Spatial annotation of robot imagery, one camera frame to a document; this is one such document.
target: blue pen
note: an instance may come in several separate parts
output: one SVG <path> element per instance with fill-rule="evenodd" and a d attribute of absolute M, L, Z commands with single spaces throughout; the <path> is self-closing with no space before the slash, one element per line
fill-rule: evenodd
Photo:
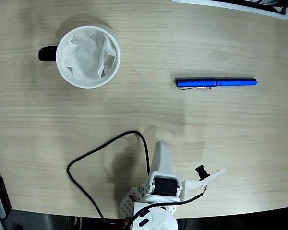
<path fill-rule="evenodd" d="M 176 79 L 176 86 L 180 90 L 202 89 L 216 86 L 246 86 L 256 85 L 255 78 L 188 78 Z"/>

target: white mug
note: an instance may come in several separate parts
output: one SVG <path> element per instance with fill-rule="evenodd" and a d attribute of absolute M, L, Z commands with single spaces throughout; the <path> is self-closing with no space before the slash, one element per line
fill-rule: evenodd
<path fill-rule="evenodd" d="M 87 81 L 78 80 L 75 77 L 73 77 L 72 71 L 70 70 L 70 68 L 63 65 L 63 63 L 62 63 L 62 50 L 74 35 L 78 34 L 80 31 L 90 30 L 90 29 L 94 29 L 96 31 L 99 31 L 110 39 L 110 41 L 113 43 L 115 51 L 116 51 L 116 60 L 114 62 L 113 67 L 111 68 L 111 70 L 107 74 L 105 74 L 104 76 L 102 76 L 98 80 L 87 82 Z M 114 77 L 115 73 L 117 72 L 119 65 L 120 65 L 119 38 L 117 37 L 117 35 L 115 34 L 115 32 L 111 28 L 109 28 L 105 25 L 80 26 L 80 27 L 77 27 L 77 28 L 69 31 L 61 39 L 58 46 L 47 46 L 47 47 L 41 48 L 38 52 L 38 58 L 41 61 L 55 61 L 57 63 L 57 67 L 58 67 L 60 74 L 70 84 L 77 86 L 79 88 L 83 88 L 83 89 L 93 89 L 93 88 L 97 88 L 99 86 L 106 84 L 108 81 L 110 81 Z"/>

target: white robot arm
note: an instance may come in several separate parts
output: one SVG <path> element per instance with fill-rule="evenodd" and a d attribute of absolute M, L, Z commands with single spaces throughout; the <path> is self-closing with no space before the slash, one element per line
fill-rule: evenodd
<path fill-rule="evenodd" d="M 172 171 L 168 146 L 165 141 L 157 143 L 151 171 L 147 180 L 138 190 L 132 187 L 120 203 L 120 211 L 125 217 L 132 217 L 142 208 L 157 203 L 180 202 L 188 199 L 188 191 L 200 186 L 207 189 L 207 183 L 223 173 L 218 170 L 209 175 L 201 165 L 196 168 L 200 180 L 186 180 Z M 177 230 L 177 221 L 173 216 L 176 206 L 157 206 L 142 211 L 132 225 L 132 230 Z"/>

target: tissue paper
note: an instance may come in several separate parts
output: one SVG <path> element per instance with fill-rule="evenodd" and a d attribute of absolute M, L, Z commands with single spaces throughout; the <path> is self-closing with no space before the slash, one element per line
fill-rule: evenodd
<path fill-rule="evenodd" d="M 116 60 L 113 43 L 103 33 L 86 30 L 74 35 L 62 50 L 62 62 L 80 81 L 95 81 L 107 74 Z"/>

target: silver pen clip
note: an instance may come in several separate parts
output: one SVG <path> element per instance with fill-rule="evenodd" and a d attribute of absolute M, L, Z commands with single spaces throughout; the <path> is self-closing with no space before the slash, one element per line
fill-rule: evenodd
<path fill-rule="evenodd" d="M 211 87 L 209 87 L 209 86 L 199 86 L 199 87 L 190 87 L 190 88 L 179 87 L 179 90 L 198 90 L 198 89 L 208 89 L 208 90 L 210 90 Z"/>

